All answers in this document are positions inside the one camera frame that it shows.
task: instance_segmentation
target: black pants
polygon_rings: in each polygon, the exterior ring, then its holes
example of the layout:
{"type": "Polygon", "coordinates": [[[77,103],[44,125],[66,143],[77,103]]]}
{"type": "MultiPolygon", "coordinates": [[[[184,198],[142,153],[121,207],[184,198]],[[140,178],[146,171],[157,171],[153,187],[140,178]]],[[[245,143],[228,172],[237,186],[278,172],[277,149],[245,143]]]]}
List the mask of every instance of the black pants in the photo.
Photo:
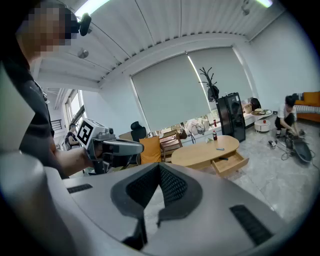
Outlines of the black pants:
{"type": "MultiPolygon", "coordinates": [[[[288,126],[291,127],[291,126],[294,124],[294,122],[295,122],[295,116],[294,116],[294,114],[290,113],[290,114],[284,119],[284,121],[286,122],[286,124],[287,124],[288,126]]],[[[284,128],[284,127],[280,124],[280,118],[279,118],[279,117],[276,117],[274,124],[275,124],[275,127],[276,127],[276,129],[277,129],[278,131],[281,130],[281,128],[284,128]]]]}

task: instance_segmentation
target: bottle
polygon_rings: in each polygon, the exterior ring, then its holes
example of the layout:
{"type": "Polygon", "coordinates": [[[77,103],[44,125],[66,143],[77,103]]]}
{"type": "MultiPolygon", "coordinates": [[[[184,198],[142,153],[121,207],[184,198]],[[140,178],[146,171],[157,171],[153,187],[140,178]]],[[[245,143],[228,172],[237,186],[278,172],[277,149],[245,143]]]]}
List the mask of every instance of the bottle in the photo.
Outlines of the bottle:
{"type": "Polygon", "coordinates": [[[218,139],[218,136],[217,136],[216,131],[214,130],[213,131],[213,140],[216,141],[217,139],[218,139]]]}

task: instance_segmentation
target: smoke detector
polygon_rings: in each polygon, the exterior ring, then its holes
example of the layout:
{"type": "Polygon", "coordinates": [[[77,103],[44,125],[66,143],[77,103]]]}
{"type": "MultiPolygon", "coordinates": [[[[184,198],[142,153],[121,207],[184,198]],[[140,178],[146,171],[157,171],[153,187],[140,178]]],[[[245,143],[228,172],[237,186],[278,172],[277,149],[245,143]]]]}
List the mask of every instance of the smoke detector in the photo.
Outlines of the smoke detector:
{"type": "Polygon", "coordinates": [[[243,4],[241,5],[242,14],[244,16],[247,16],[250,13],[249,8],[246,8],[246,6],[249,4],[249,0],[243,0],[243,4]]]}
{"type": "Polygon", "coordinates": [[[89,51],[88,50],[85,50],[83,48],[81,48],[81,50],[78,52],[77,56],[80,58],[80,59],[85,59],[86,57],[88,57],[89,55],[89,51]]]}

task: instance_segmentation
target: black and white marker cube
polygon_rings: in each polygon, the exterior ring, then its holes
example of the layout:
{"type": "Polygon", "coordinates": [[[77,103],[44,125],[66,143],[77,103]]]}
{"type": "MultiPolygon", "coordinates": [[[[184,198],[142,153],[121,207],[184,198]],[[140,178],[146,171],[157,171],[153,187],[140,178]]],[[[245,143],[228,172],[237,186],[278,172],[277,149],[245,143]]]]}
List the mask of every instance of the black and white marker cube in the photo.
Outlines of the black and white marker cube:
{"type": "Polygon", "coordinates": [[[104,133],[105,131],[106,127],[104,127],[102,124],[94,120],[84,118],[78,133],[76,134],[76,139],[85,147],[85,149],[88,149],[91,139],[95,138],[99,133],[104,133]]]}

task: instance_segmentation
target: fluorescent light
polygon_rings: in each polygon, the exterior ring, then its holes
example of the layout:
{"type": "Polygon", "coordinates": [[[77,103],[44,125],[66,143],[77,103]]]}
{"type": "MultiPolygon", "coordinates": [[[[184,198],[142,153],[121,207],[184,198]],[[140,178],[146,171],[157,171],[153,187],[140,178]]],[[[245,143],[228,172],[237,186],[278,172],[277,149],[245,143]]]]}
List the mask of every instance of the fluorescent light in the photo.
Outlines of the fluorescent light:
{"type": "Polygon", "coordinates": [[[96,9],[108,1],[109,0],[88,0],[75,12],[75,16],[82,17],[85,13],[91,15],[96,9]]]}
{"type": "Polygon", "coordinates": [[[204,93],[206,102],[208,103],[209,110],[211,111],[210,104],[209,104],[209,101],[208,101],[208,98],[207,98],[207,94],[206,94],[206,90],[205,90],[204,85],[202,84],[202,82],[201,82],[201,80],[200,80],[200,76],[199,76],[199,74],[198,74],[198,71],[197,71],[197,69],[196,69],[196,67],[195,67],[194,63],[192,62],[192,60],[191,60],[191,58],[190,58],[189,55],[188,55],[188,59],[189,59],[189,61],[191,62],[191,65],[192,65],[192,67],[193,67],[193,69],[194,69],[194,71],[195,71],[195,73],[196,73],[196,76],[198,77],[198,80],[199,80],[199,82],[200,82],[200,85],[202,86],[202,90],[203,90],[203,93],[204,93]]]}
{"type": "Polygon", "coordinates": [[[260,4],[262,4],[264,7],[270,7],[272,5],[272,1],[271,0],[256,0],[257,2],[259,2],[260,4]]]}

